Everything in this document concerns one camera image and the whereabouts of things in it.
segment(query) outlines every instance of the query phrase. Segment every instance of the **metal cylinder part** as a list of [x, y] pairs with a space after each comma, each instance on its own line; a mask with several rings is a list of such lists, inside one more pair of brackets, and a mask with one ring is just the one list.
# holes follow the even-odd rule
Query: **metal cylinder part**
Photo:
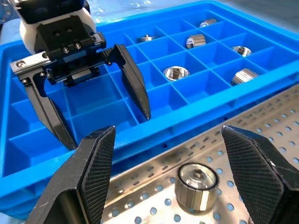
[[194, 211], [210, 210], [217, 200], [219, 177], [210, 167], [187, 163], [178, 168], [175, 194], [178, 202]]
[[176, 81], [190, 75], [187, 69], [180, 66], [171, 66], [165, 69], [163, 73], [169, 81]]
[[243, 46], [235, 46], [232, 47], [234, 51], [242, 55], [243, 57], [247, 57], [251, 55], [251, 50], [249, 48], [243, 47]]
[[156, 36], [150, 36], [150, 35], [146, 34], [146, 35], [143, 36], [143, 37], [139, 37], [139, 38], [138, 38], [138, 41], [139, 41], [140, 43], [142, 43], [142, 42], [152, 41], [152, 40], [154, 40], [154, 39], [156, 39], [156, 38], [157, 38]]
[[207, 27], [207, 26], [210, 26], [210, 25], [212, 25], [212, 24], [214, 24], [216, 22], [217, 22], [217, 20], [214, 19], [214, 18], [211, 18], [211, 19], [208, 19], [208, 20], [204, 20], [204, 21], [202, 21], [200, 23], [199, 27], [200, 28]]
[[258, 75], [255, 72], [249, 69], [242, 69], [235, 74], [233, 80], [230, 83], [231, 85], [238, 85], [241, 83], [246, 83], [256, 77], [258, 77]]
[[194, 48], [206, 44], [206, 38], [202, 34], [191, 35], [186, 40], [186, 48]]

